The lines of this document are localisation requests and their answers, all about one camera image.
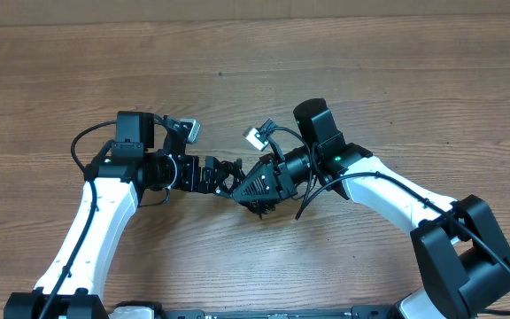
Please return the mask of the black USB-A to C cable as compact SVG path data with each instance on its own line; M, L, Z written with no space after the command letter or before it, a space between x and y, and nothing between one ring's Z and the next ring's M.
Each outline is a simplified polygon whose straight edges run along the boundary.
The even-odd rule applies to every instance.
M236 202L238 205L245 207L251 213L256 214L260 219L262 219L264 215L275 210L275 202L273 201L264 200L238 201L236 199L233 199L232 195L229 192L225 192L220 189L216 189L213 194Z

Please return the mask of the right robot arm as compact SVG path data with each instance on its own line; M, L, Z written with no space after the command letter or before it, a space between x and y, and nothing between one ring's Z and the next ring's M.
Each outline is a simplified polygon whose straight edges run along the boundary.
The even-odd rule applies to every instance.
M301 206L324 191L366 206L407 234L422 286L394 306L355 307L353 317L476 318L500 315L492 304L510 292L510 245L487 203L475 195L457 200L422 188L391 171L373 153L344 140L322 98L293 111L302 147L282 152L272 138L281 131L272 120L248 128L256 149L272 148L242 178L232 199L262 215L317 181Z

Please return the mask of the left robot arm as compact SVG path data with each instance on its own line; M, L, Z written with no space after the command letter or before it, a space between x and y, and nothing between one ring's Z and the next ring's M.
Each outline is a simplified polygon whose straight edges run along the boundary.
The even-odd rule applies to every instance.
M160 304L126 301L108 312L102 301L121 235L147 190L226 195L228 173L213 158L200 167L186 155L199 123L154 113L118 112L116 136L81 165L81 203L55 260L31 292L14 292L4 318L162 318Z

